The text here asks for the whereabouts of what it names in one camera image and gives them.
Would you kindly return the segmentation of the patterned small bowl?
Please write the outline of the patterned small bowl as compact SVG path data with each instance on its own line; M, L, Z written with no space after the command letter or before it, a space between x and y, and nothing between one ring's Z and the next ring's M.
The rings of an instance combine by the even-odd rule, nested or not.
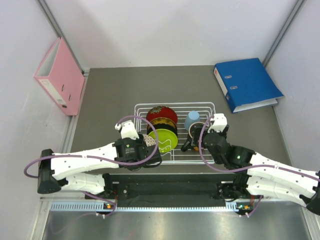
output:
M147 134L143 134L142 137L143 137L143 142L147 147L155 146L157 143L153 137Z

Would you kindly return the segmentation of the black skull mug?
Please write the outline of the black skull mug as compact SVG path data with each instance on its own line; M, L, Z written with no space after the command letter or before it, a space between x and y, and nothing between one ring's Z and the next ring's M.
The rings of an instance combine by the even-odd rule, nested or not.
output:
M203 126L203 122L195 122L190 125L186 142L180 148L182 152L186 152L187 150L199 151L199 139Z

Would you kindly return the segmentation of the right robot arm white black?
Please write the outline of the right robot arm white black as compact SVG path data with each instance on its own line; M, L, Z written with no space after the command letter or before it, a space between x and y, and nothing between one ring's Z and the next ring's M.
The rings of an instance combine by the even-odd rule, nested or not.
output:
M229 187L232 198L266 196L294 202L313 214L320 213L320 173L271 160L260 153L227 142L227 130L214 131L196 123L188 131L192 147L206 149L214 162L235 173Z

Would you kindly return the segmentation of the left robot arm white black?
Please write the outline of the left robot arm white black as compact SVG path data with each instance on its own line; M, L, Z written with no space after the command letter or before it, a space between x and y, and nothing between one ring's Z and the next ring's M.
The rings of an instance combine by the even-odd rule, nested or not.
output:
M107 173L90 174L91 171L118 168L137 171L155 168L162 163L155 140L142 134L137 139L119 138L99 148L66 155L46 149L41 157L37 180L39 194L83 191L105 199L114 191L111 177Z

